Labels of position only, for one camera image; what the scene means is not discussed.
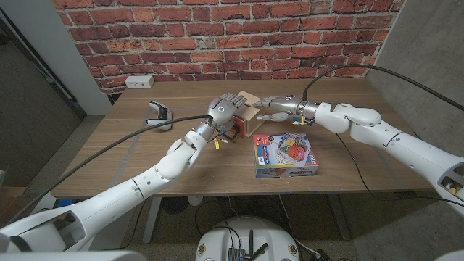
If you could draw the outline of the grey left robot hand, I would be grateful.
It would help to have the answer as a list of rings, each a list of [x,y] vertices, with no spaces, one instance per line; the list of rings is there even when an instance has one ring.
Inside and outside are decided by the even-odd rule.
[[[208,106],[206,119],[195,130],[203,139],[208,141],[217,127],[223,127],[231,121],[238,108],[247,101],[247,98],[238,94],[226,93],[216,97]]]

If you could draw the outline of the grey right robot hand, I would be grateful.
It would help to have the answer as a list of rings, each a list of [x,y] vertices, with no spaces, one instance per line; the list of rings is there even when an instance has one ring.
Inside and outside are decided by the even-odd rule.
[[[283,122],[291,116],[300,115],[301,125],[312,125],[315,122],[317,105],[304,101],[294,95],[288,96],[268,96],[258,100],[253,105],[255,108],[271,108],[276,111],[271,115],[258,115],[258,120]]]

